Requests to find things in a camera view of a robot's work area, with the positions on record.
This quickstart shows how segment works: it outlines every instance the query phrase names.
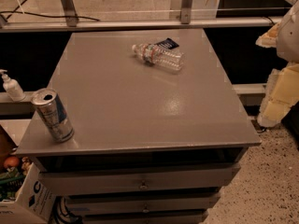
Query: terrazzo floor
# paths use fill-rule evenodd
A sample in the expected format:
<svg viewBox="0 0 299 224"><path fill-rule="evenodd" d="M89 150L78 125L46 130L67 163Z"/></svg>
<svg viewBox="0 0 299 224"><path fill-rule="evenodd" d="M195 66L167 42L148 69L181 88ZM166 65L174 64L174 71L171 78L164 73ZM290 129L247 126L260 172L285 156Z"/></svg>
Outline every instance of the terrazzo floor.
<svg viewBox="0 0 299 224"><path fill-rule="evenodd" d="M282 124L260 136L262 144L243 156L205 224L299 223L298 143Z"/></svg>

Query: cable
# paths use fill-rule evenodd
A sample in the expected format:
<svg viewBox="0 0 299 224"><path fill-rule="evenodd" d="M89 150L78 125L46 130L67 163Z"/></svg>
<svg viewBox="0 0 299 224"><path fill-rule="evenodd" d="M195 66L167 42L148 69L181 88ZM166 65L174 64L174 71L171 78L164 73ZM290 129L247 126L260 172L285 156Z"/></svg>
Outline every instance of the cable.
<svg viewBox="0 0 299 224"><path fill-rule="evenodd" d="M56 224L82 224L82 217L71 213L66 205L64 197L57 197L52 209L52 215Z"/></svg>
<svg viewBox="0 0 299 224"><path fill-rule="evenodd" d="M262 18L265 18L265 19L268 19L268 20L270 20L270 21L271 21L271 23L272 23L272 25L273 25L273 26L275 25L275 23L273 22L273 20L272 20L272 19L270 19L269 17L262 17Z"/></svg>
<svg viewBox="0 0 299 224"><path fill-rule="evenodd" d="M52 19L58 19L58 18L78 18L78 19L89 19L89 20L94 20L94 21L100 21L99 19L95 18L90 18L90 17L84 17L84 16L53 16L53 15L42 15L34 12L28 12L28 11L0 11L0 14L4 13L18 13L18 14L27 14L27 15L32 15L32 16L37 16L37 17L44 17L44 18L52 18Z"/></svg>

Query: silver can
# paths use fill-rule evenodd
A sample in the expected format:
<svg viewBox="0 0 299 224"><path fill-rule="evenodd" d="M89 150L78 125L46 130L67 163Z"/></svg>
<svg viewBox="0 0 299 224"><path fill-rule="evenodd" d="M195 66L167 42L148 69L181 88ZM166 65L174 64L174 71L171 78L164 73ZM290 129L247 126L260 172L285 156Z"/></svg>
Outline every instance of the silver can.
<svg viewBox="0 0 299 224"><path fill-rule="evenodd" d="M66 141L73 136L72 124L54 89L45 88L34 92L31 103L56 142Z"/></svg>

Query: crushed plastic bottle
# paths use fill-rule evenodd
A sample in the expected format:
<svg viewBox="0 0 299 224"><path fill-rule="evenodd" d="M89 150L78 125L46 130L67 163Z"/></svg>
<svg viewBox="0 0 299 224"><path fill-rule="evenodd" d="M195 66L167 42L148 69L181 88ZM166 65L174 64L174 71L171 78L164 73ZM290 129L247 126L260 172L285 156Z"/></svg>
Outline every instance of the crushed plastic bottle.
<svg viewBox="0 0 299 224"><path fill-rule="evenodd" d="M183 66L184 54L181 52L163 49L154 44L133 45L132 50L140 60L159 65L170 72L179 72Z"/></svg>

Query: pump bottle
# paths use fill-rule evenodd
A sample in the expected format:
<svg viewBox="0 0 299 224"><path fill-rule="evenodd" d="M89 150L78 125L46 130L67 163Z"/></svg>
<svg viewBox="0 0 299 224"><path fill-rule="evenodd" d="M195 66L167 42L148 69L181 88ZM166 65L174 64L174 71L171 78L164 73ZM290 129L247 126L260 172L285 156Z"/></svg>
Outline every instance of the pump bottle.
<svg viewBox="0 0 299 224"><path fill-rule="evenodd" d="M1 70L0 74L2 74L3 79L3 88L6 90L7 94L13 101L21 101L25 98L25 93L19 85L18 81L10 78L7 74L5 74L7 70Z"/></svg>

